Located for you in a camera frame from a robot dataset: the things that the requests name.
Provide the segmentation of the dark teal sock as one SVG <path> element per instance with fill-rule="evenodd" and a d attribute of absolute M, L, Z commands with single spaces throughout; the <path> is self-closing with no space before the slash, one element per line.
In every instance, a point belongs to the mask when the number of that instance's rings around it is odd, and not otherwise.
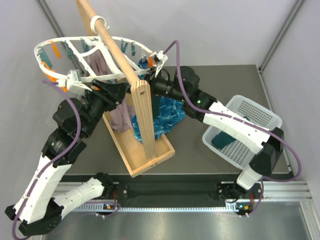
<path fill-rule="evenodd" d="M 153 95 L 151 98 L 152 118 L 155 120 L 160 114 L 161 96 Z"/>
<path fill-rule="evenodd" d="M 222 150 L 224 147 L 228 146 L 229 144 L 235 142 L 236 139 L 232 136 L 228 135 L 227 133 L 221 131 L 219 134 L 217 134 L 212 140 L 211 144 L 219 149 Z"/>

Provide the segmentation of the blue patterned cloth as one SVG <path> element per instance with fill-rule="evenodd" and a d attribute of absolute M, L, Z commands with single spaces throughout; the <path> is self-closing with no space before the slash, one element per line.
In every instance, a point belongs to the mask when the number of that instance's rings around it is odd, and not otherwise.
<path fill-rule="evenodd" d="M 138 61 L 138 67 L 147 69 L 149 66 L 148 60 L 142 58 Z M 161 96 L 159 115 L 153 119 L 154 137 L 157 140 L 163 134 L 169 133 L 172 128 L 186 116 L 183 111 L 183 103 L 177 100 Z M 136 115 L 131 118 L 133 126 L 133 135 L 136 140 L 143 143 L 138 120 Z"/>

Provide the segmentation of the white round clip hanger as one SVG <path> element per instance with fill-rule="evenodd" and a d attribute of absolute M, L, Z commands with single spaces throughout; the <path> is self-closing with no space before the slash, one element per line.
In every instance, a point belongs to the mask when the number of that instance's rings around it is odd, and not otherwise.
<path fill-rule="evenodd" d="M 89 23 L 91 30 L 96 34 L 95 36 L 57 37 L 45 40 L 39 43 L 34 48 L 34 56 L 40 70 L 46 77 L 46 84 L 50 84 L 52 86 L 60 88 L 58 86 L 57 80 L 65 79 L 68 74 L 56 72 L 53 68 L 52 61 L 45 51 L 46 48 L 52 47 L 52 50 L 56 54 L 57 58 L 60 58 L 61 53 L 59 51 L 59 48 L 57 47 L 58 44 L 62 44 L 66 52 L 72 58 L 75 58 L 79 62 L 80 66 L 84 70 L 84 73 L 81 73 L 79 71 L 80 81 L 87 87 L 92 84 L 93 80 L 115 84 L 122 79 L 127 79 L 126 75 L 120 67 L 120 64 L 116 62 L 115 54 L 112 53 L 111 48 L 104 43 L 101 34 L 98 33 L 96 28 L 96 23 L 98 21 L 102 21 L 103 23 L 106 22 L 104 17 L 95 15 Z M 87 56 L 93 54 L 96 51 L 100 51 L 102 53 L 107 65 L 112 72 L 111 74 L 97 76 L 89 66 Z"/>

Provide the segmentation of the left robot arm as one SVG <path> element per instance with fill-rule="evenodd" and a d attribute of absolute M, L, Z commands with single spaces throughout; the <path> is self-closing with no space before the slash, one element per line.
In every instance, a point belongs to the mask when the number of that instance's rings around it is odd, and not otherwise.
<path fill-rule="evenodd" d="M 54 191 L 62 177 L 86 148 L 89 138 L 105 112 L 125 99 L 129 84 L 105 83 L 94 79 L 84 92 L 84 101 L 69 97 L 55 82 L 45 83 L 63 96 L 53 119 L 57 128 L 45 142 L 37 169 L 21 199 L 6 208 L 12 221 L 14 239 L 26 240 L 54 230 L 71 211 L 95 198 L 114 199 L 116 188 L 110 177 L 99 172 L 83 185 L 62 195 Z"/>

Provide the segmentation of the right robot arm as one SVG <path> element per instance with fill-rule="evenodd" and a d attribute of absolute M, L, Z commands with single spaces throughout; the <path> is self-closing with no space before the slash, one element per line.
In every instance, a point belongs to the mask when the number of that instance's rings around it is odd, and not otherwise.
<path fill-rule="evenodd" d="M 258 180 L 273 173 L 283 152 L 282 129 L 260 127 L 229 110 L 199 88 L 200 77 L 189 66 L 177 68 L 173 79 L 163 77 L 156 67 L 151 67 L 144 80 L 153 94 L 181 102 L 187 116 L 230 135 L 253 153 L 236 181 L 219 191 L 222 199 L 233 203 L 245 198 Z"/>

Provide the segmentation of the lilac cloth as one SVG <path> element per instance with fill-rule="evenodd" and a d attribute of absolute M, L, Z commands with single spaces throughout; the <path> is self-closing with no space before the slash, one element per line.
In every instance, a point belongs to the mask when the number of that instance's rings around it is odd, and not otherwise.
<path fill-rule="evenodd" d="M 112 74 L 110 67 L 99 50 L 88 55 L 87 62 L 97 76 Z M 131 110 L 125 99 L 120 104 L 110 104 L 105 111 L 109 112 L 111 118 L 109 124 L 115 132 L 122 133 L 128 129 L 133 129 L 131 121 L 133 115 L 130 113 Z"/>

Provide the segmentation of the wooden rod stand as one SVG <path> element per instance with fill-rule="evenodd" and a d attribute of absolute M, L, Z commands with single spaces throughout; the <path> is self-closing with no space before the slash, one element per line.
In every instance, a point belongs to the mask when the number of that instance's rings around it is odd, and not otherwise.
<path fill-rule="evenodd" d="M 150 85 L 147 81 L 138 78 L 137 73 L 108 32 L 103 19 L 96 14 L 90 3 L 87 0 L 78 0 L 76 4 L 87 33 L 102 38 L 107 51 L 112 55 L 111 59 L 118 64 L 117 69 L 122 70 L 131 85 L 129 100 L 135 109 L 142 141 L 135 139 L 132 129 L 122 133 L 114 132 L 109 123 L 108 113 L 105 113 L 102 118 L 128 173 L 135 178 L 173 157 L 175 149 L 165 135 L 155 138 Z"/>

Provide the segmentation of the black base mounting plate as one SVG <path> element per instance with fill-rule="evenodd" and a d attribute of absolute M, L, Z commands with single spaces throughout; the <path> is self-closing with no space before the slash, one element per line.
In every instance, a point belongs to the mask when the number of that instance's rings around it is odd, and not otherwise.
<path fill-rule="evenodd" d="M 260 198 L 259 183 L 241 190 L 236 178 L 237 174 L 143 174 L 135 178 L 110 174 L 102 198 L 117 200 L 129 208 L 210 207 L 224 200 Z"/>

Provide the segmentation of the white perforated plastic basket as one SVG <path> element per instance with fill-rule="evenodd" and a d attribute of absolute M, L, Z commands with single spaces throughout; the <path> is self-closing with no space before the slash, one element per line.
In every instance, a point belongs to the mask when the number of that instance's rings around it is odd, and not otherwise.
<path fill-rule="evenodd" d="M 233 96 L 227 105 L 214 102 L 209 110 L 213 114 L 204 115 L 203 122 L 209 127 L 202 136 L 202 142 L 240 170 L 262 150 L 262 143 L 270 138 L 268 132 L 283 124 L 277 114 L 242 95 Z M 223 149 L 214 147 L 212 139 L 220 132 L 230 135 L 235 141 Z"/>

